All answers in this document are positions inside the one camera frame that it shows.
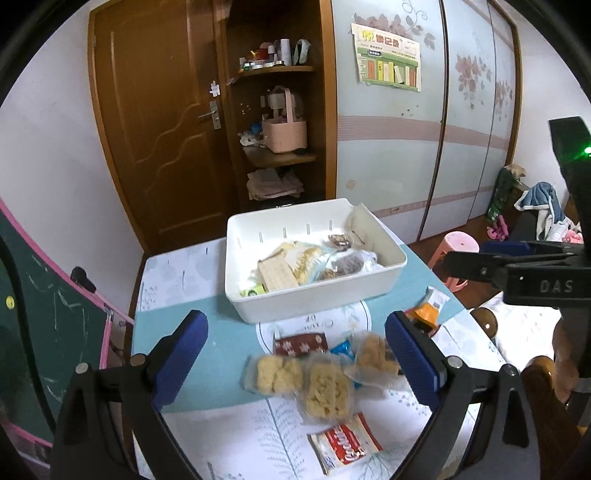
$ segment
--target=white bottle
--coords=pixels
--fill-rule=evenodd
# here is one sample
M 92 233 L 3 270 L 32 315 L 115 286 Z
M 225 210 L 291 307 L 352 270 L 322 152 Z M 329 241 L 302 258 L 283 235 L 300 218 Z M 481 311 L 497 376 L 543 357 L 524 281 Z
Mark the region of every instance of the white bottle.
M 281 39 L 281 60 L 283 60 L 286 66 L 291 66 L 291 47 L 289 38 Z

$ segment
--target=pink basket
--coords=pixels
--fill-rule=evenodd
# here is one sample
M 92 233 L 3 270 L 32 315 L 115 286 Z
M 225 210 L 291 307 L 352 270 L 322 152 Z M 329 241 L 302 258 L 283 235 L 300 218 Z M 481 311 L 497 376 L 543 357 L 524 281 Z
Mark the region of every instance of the pink basket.
M 282 118 L 272 118 L 262 123 L 264 143 L 274 153 L 291 152 L 308 146 L 306 122 L 294 120 L 289 88 L 285 89 L 285 110 L 287 123 Z

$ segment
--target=wooden door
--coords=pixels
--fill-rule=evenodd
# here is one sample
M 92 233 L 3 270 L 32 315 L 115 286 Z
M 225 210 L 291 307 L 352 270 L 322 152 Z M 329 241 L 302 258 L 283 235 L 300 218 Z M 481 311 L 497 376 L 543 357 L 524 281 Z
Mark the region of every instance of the wooden door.
M 119 0 L 91 12 L 89 71 L 113 180 L 150 254 L 224 236 L 238 209 L 211 0 Z

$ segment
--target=door lock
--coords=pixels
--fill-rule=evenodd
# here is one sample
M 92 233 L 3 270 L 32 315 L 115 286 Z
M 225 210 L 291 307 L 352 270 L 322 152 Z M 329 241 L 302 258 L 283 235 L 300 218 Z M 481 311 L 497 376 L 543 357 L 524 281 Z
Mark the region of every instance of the door lock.
M 197 118 L 205 118 L 210 115 L 213 121 L 213 129 L 220 130 L 220 128 L 222 127 L 222 122 L 220 121 L 220 112 L 217 109 L 217 100 L 212 100 L 211 102 L 209 102 L 209 112 L 204 113 L 203 115 L 199 115 Z

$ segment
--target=blue gripper pad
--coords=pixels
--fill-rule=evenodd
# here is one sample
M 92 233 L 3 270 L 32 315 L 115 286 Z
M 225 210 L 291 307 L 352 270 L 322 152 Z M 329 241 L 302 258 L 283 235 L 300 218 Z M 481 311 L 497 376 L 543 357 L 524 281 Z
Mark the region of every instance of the blue gripper pad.
M 152 403 L 157 411 L 171 404 L 177 397 L 207 341 L 208 332 L 205 314 L 199 310 L 191 310 L 174 333 L 162 338 L 152 350 L 154 353 L 162 347 L 164 352 L 159 353 L 163 353 L 165 357 L 154 378 Z
M 439 406 L 440 377 L 395 313 L 386 320 L 386 341 L 421 405 Z
M 483 254 L 509 255 L 510 257 L 524 257 L 533 255 L 533 249 L 526 242 L 485 242 L 480 248 Z

